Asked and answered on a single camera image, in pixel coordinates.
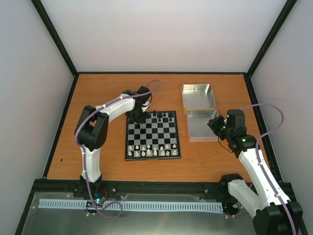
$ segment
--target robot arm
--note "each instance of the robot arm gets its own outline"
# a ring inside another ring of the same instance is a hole
[[[85,152],[82,150],[82,155],[84,156],[84,154],[86,154],[86,171],[88,172],[88,181],[90,183],[101,180],[99,167],[100,150],[107,138],[108,124],[123,113],[126,113],[128,118],[133,119],[137,123],[144,123],[148,115],[145,111],[148,110],[151,105],[148,99],[152,97],[152,95],[147,94],[134,98],[131,96],[147,92],[149,92],[149,89],[142,86],[137,92],[129,90],[124,91],[118,98],[104,105],[96,107],[88,105],[83,109],[75,133],[81,123],[92,112],[101,109],[88,120],[77,136],[78,143],[85,147]],[[85,170],[83,168],[81,177],[86,180],[84,172]]]
[[[223,116],[218,116],[210,120],[208,126],[218,138],[227,140],[229,148],[244,165],[252,179],[257,194],[246,185],[239,174],[224,175],[220,183],[221,188],[224,188],[222,191],[234,196],[251,215],[256,234],[292,234],[291,224],[282,202],[286,204],[295,229],[298,231],[302,208],[298,202],[291,202],[279,187],[263,158],[260,147],[257,150],[259,153],[257,156],[256,139],[246,134],[243,111],[228,110],[226,120]]]

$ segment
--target chessboard border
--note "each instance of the chessboard border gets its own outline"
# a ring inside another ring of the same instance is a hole
[[[153,114],[154,110],[153,111],[148,111],[146,113],[148,114]],[[174,123],[175,123],[175,131],[176,131],[176,135],[177,135],[177,151],[178,151],[178,154],[177,156],[174,156],[174,157],[143,157],[143,158],[127,158],[127,153],[128,153],[128,140],[127,140],[127,134],[128,134],[128,122],[129,122],[129,118],[126,118],[126,133],[125,133],[125,155],[124,155],[124,158],[125,158],[125,161],[140,161],[140,160],[154,160],[154,159],[158,159],[158,160],[169,160],[169,159],[181,159],[181,152],[180,152],[180,142],[179,142],[179,132],[178,132],[178,124],[177,124],[177,115],[176,115],[176,111],[175,110],[164,110],[164,111],[157,111],[155,110],[155,112],[157,113],[174,113],[175,117],[174,117]]]

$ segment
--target table top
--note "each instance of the table top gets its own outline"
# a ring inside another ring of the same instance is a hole
[[[86,105],[107,103],[124,90],[137,91],[153,79],[160,79],[162,85],[153,94],[150,110],[176,111],[181,159],[125,161],[126,116],[121,115],[109,124],[107,140],[101,148],[102,180],[217,182],[224,174],[239,173],[250,182],[239,160],[218,142],[189,142],[181,101],[182,84],[209,83],[216,109],[225,117],[227,110],[251,104],[241,74],[81,74],[47,178],[79,179],[82,156],[80,148],[74,143],[74,130]],[[260,133],[253,110],[245,110],[245,115],[247,133],[257,138]]]

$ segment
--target rectangular container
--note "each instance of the rectangular container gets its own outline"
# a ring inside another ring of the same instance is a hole
[[[218,141],[217,136],[207,125],[209,120],[218,117],[217,110],[189,110],[186,121],[190,142]]]
[[[184,114],[188,110],[215,109],[215,99],[210,84],[183,84],[181,86]]]

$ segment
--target black metal frame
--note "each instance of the black metal frame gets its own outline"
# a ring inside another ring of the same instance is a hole
[[[70,89],[70,92],[67,97],[67,101],[63,110],[63,114],[60,120],[59,127],[57,129],[57,133],[51,148],[50,155],[48,157],[48,161],[45,167],[45,171],[43,174],[43,179],[35,180],[34,185],[32,187],[32,190],[30,192],[29,198],[27,200],[27,203],[25,205],[25,209],[22,213],[20,223],[18,225],[18,228],[16,230],[16,235],[19,235],[22,233],[24,223],[26,221],[29,207],[31,205],[34,193],[36,192],[73,192],[76,196],[82,196],[87,198],[88,196],[86,194],[82,194],[79,190],[79,180],[47,180],[46,176],[48,174],[52,158],[61,134],[61,130],[65,121],[65,117],[67,115],[67,111],[75,90],[75,86],[78,80],[78,77],[80,74],[242,74],[244,76],[247,91],[251,100],[252,104],[255,104],[258,102],[253,84],[251,82],[251,77],[255,70],[257,69],[258,65],[260,64],[262,58],[264,57],[267,49],[273,42],[275,36],[277,35],[279,29],[283,25],[284,21],[286,20],[287,16],[291,12],[293,6],[297,2],[297,0],[287,0],[285,6],[283,7],[281,13],[279,14],[276,22],[274,23],[271,31],[269,32],[267,38],[265,39],[263,45],[261,46],[258,54],[256,55],[253,63],[251,64],[251,67],[249,68],[248,72],[77,72],[74,64],[71,61],[71,58],[69,57],[69,54],[67,53],[60,37],[58,36],[58,33],[56,29],[54,28],[43,4],[40,0],[31,0],[34,4],[36,10],[38,11],[38,14],[40,15],[41,19],[43,20],[43,23],[47,27],[47,30],[49,31],[53,41],[55,42],[58,50],[60,51],[62,57],[64,58],[68,68],[73,74],[73,83]],[[263,134],[267,131],[265,122],[261,113],[261,109],[259,107],[253,108],[256,121],[260,130],[260,133]],[[269,166],[271,169],[271,172],[273,173],[275,179],[278,181],[281,188],[284,190],[284,192],[290,197],[290,199],[296,200],[291,184],[290,183],[283,183],[278,164],[271,146],[271,142],[269,137],[265,137],[262,139],[264,144],[264,149],[266,152],[266,156],[268,158]],[[102,187],[107,189],[107,192],[109,193],[109,197],[119,199],[120,196],[124,196],[127,193],[144,193],[144,194],[186,194],[186,195],[194,195],[198,196],[200,198],[204,199],[213,199],[218,202],[222,203],[233,203],[236,202],[236,199],[231,198],[222,198],[220,195],[219,190],[219,183],[216,182],[206,182],[206,183],[177,183],[177,182],[122,182],[122,181],[102,181]],[[308,232],[305,228],[303,220],[301,221],[301,227],[300,227],[301,233],[303,235],[307,235]]]

